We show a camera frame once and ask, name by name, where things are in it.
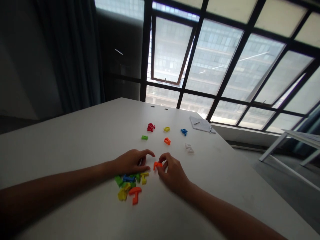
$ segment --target hand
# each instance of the hand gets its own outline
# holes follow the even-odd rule
[[[154,153],[149,149],[139,151],[132,149],[113,160],[113,166],[117,175],[145,172],[150,170],[146,165],[147,154],[155,157]]]
[[[172,192],[182,197],[183,193],[189,189],[191,182],[184,173],[180,162],[170,153],[164,153],[160,156],[160,163],[165,160],[167,161],[162,167],[157,167],[159,177]]]

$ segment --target table surface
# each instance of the table surface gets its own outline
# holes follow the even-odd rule
[[[302,132],[286,130],[286,129],[282,129],[282,130],[285,131],[286,133],[288,133],[289,136],[291,136],[299,141],[306,142],[306,144],[309,144],[315,148],[320,148],[320,142],[317,141],[320,138],[319,135],[310,134],[310,133],[302,133]]]
[[[112,160],[129,149],[170,152],[189,179],[288,239],[320,236],[217,134],[192,129],[195,112],[119,98],[0,135],[0,188]],[[149,123],[156,125],[153,133]],[[169,126],[166,133],[163,128]],[[186,128],[185,137],[180,129]],[[142,135],[149,136],[147,141]],[[169,137],[171,145],[163,140]],[[188,154],[185,143],[192,145]],[[153,171],[138,205],[107,181],[44,216],[18,239],[221,239],[202,215],[170,193]]]

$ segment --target window sill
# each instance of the window sill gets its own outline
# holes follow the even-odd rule
[[[217,133],[228,141],[270,147],[280,134],[266,133],[235,126],[211,123]]]

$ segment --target floor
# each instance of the floor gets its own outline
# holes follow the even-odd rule
[[[257,173],[300,214],[320,235],[320,192],[277,163],[272,157],[259,161],[263,152],[234,148],[242,154]],[[320,168],[311,164],[306,168],[299,165],[301,160],[285,155],[274,157],[320,187]]]

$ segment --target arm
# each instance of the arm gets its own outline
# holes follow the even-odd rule
[[[157,167],[160,179],[171,191],[205,215],[228,239],[285,239],[248,213],[191,183],[180,162],[170,153],[160,156],[159,162],[165,160],[162,168]]]
[[[107,179],[116,175],[147,171],[150,169],[145,166],[147,154],[155,156],[148,149],[134,149],[113,161],[2,189],[0,227],[5,231],[5,235],[11,234],[52,207]]]

